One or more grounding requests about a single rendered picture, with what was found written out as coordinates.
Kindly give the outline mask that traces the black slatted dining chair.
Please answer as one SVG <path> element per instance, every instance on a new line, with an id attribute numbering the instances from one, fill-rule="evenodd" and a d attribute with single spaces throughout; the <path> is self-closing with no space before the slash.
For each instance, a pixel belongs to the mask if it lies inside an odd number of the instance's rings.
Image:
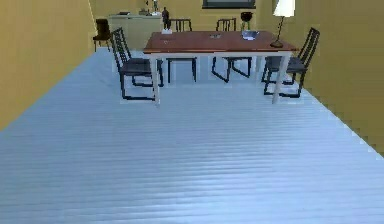
<path id="1" fill-rule="evenodd" d="M 190 19 L 187 18 L 174 18 L 169 20 L 169 26 L 174 26 L 176 32 L 185 32 L 185 31 L 191 31 L 192 30 L 192 22 Z M 171 63 L 174 61 L 189 61 L 191 63 L 191 69 L 192 69 L 192 75 L 193 80 L 197 80 L 197 58 L 167 58 L 167 65 L 168 65 L 168 71 L 167 71 L 167 78 L 171 78 Z"/>
<path id="2" fill-rule="evenodd" d="M 293 85 L 296 81 L 296 76 L 300 75 L 297 92 L 280 93 L 281 97 L 299 98 L 301 96 L 305 75 L 316 51 L 319 39 L 320 31 L 311 27 L 299 54 L 291 57 L 289 60 L 286 72 L 292 75 L 292 79 L 290 81 L 283 81 L 283 85 Z M 263 90 L 265 95 L 272 95 L 272 92 L 268 91 L 268 87 L 270 84 L 276 83 L 275 80 L 271 79 L 271 76 L 274 72 L 279 71 L 280 61 L 281 58 L 279 56 L 269 56 L 265 58 L 265 65 L 261 78 L 261 81 L 265 84 Z"/>
<path id="3" fill-rule="evenodd" d="M 133 86 L 150 87 L 154 89 L 153 83 L 137 83 L 136 77 L 152 78 L 151 62 L 147 58 L 133 57 L 129 50 L 122 27 L 111 32 L 110 41 L 113 55 L 117 66 L 120 80 L 121 97 L 125 100 L 150 100 L 154 101 L 155 96 L 130 96 L 126 94 L 125 78 L 130 77 Z"/>
<path id="4" fill-rule="evenodd" d="M 223 32 L 235 31 L 236 30 L 236 19 L 235 18 L 218 19 L 216 22 L 216 30 L 217 31 L 223 31 Z M 240 74 L 246 78 L 250 77 L 251 63 L 252 63 L 251 57 L 224 57 L 224 60 L 227 61 L 226 76 L 222 76 L 216 71 L 217 58 L 214 57 L 212 59 L 211 73 L 214 76 L 216 76 L 217 78 L 221 79 L 225 83 L 228 83 L 231 71 L 234 71 L 234 72 L 236 72 L 236 73 L 238 73 L 238 74 Z M 240 69 L 235 67 L 235 62 L 240 61 L 240 60 L 246 60 L 247 61 L 247 72 L 243 72 Z"/>

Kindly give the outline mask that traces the brown table with white legs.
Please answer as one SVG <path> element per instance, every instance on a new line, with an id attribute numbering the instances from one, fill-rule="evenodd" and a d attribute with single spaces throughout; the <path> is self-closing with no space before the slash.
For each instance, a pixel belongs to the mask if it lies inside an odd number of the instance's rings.
<path id="1" fill-rule="evenodd" d="M 152 80 L 155 84 L 155 103 L 160 104 L 160 92 L 157 86 L 156 60 L 161 58 L 192 58 L 198 56 L 214 57 L 267 57 L 280 56 L 280 66 L 273 92 L 272 103 L 279 99 L 279 93 L 283 84 L 283 76 L 286 73 L 290 57 L 297 48 L 283 42 L 282 48 L 273 48 L 270 43 L 275 36 L 269 31 L 258 31 L 255 40 L 248 41 L 242 38 L 241 31 L 188 31 L 162 34 L 153 32 L 147 42 L 143 53 L 151 62 Z M 218 39 L 210 38 L 212 34 L 220 34 Z"/>

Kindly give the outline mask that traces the grey blue bowl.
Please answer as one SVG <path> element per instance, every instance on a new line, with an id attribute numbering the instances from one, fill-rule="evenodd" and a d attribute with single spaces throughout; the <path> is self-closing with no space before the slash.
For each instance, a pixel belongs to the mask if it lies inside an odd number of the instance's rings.
<path id="1" fill-rule="evenodd" d="M 242 32 L 242 38 L 244 40 L 252 41 L 256 39 L 258 34 L 259 34 L 258 31 L 245 30 Z"/>

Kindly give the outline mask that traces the dark statuette on white base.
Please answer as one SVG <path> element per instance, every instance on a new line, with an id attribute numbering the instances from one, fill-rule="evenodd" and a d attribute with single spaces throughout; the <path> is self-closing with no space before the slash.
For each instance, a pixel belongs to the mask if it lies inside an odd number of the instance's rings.
<path id="1" fill-rule="evenodd" d="M 162 34 L 172 34 L 170 14 L 166 7 L 162 11 L 163 30 Z"/>

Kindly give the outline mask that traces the pale green cabinet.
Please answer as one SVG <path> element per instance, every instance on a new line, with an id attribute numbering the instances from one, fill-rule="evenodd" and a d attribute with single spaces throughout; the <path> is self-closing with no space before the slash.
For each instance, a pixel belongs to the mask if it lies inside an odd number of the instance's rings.
<path id="1" fill-rule="evenodd" d="M 117 15 L 108 17 L 110 29 L 122 28 L 128 47 L 132 50 L 143 50 L 153 32 L 162 28 L 160 16 Z"/>

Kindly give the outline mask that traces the dark framed window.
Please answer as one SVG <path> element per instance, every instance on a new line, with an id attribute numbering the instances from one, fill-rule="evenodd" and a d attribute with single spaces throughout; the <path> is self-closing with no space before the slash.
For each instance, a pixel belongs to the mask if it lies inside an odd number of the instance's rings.
<path id="1" fill-rule="evenodd" d="M 203 9 L 253 9 L 256 0 L 202 0 Z"/>

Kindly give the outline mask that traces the dark brown wooden chair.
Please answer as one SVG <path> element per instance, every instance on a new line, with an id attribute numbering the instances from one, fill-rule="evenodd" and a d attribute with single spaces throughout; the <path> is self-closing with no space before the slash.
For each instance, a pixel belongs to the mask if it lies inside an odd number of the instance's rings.
<path id="1" fill-rule="evenodd" d="M 93 37 L 94 50 L 97 50 L 97 46 L 99 46 L 102 41 L 104 41 L 108 46 L 109 45 L 108 41 L 110 40 L 110 37 L 111 37 L 107 19 L 97 19 L 96 29 L 97 29 L 97 35 Z"/>

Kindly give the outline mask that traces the white shade table lamp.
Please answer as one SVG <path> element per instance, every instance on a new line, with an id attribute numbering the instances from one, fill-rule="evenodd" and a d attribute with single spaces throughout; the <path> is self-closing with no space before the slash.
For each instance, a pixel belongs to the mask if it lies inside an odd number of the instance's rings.
<path id="1" fill-rule="evenodd" d="M 295 0 L 272 0 L 273 1 L 273 15 L 280 18 L 278 24 L 278 34 L 276 39 L 270 44 L 273 48 L 282 48 L 283 43 L 280 41 L 281 30 L 284 19 L 286 17 L 293 17 L 295 14 Z"/>

